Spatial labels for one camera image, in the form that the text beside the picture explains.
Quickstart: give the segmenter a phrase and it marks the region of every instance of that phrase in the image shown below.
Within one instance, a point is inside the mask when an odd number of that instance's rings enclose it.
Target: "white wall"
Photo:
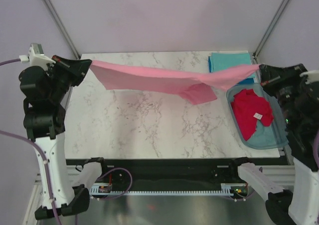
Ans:
[[[51,0],[80,53],[254,51],[282,0]]]
[[[42,43],[48,56],[72,53],[41,0],[0,0],[0,61],[27,54],[30,43]],[[26,136],[20,63],[0,67],[0,129]],[[0,135],[0,223],[19,225],[38,171],[29,144]]]
[[[319,0],[291,0],[259,62],[281,67],[303,63],[308,70],[319,69]]]

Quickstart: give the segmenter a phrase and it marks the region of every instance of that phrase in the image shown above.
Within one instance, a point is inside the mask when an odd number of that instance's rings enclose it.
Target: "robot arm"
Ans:
[[[35,212],[35,218],[54,217],[44,164],[48,165],[51,175],[50,184],[58,215],[84,212],[90,203],[88,189],[102,174],[103,159],[89,160],[75,184],[71,185],[64,153],[65,109],[60,103],[70,87],[83,81],[92,61],[67,60],[58,56],[50,59],[43,54],[41,45],[35,43],[31,44],[29,54],[20,56],[20,59],[30,63],[30,67],[19,75],[20,89],[26,96],[23,125],[28,139],[35,142],[46,156],[43,161],[36,151],[43,193],[42,206]]]
[[[308,72],[299,64],[288,68],[260,65],[260,72],[261,86],[277,98],[286,120],[295,164],[294,193],[271,182],[252,163],[238,166],[238,176],[263,198],[275,224],[318,224],[319,173],[313,145],[319,128],[319,71]]]

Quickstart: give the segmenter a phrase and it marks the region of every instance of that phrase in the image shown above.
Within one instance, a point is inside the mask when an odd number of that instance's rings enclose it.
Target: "white marble tabletop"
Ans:
[[[211,52],[83,54],[82,59],[208,73]],[[225,92],[193,106],[176,95],[106,90],[89,71],[72,91],[66,114],[66,158],[178,159],[279,157],[239,139]]]

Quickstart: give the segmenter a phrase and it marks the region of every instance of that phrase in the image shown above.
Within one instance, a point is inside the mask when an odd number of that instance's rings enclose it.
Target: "red cloth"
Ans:
[[[270,126],[274,116],[271,106],[263,97],[255,94],[253,89],[243,89],[234,96],[231,103],[238,126],[245,140],[248,140],[256,131],[257,118],[255,113],[262,115],[260,122]]]

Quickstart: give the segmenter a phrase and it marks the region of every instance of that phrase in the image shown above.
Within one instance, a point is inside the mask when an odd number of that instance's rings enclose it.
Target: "pink towel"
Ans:
[[[93,61],[91,70],[107,90],[176,94],[197,105],[217,99],[211,87],[227,90],[254,73],[258,66],[239,65],[214,73],[195,73]]]

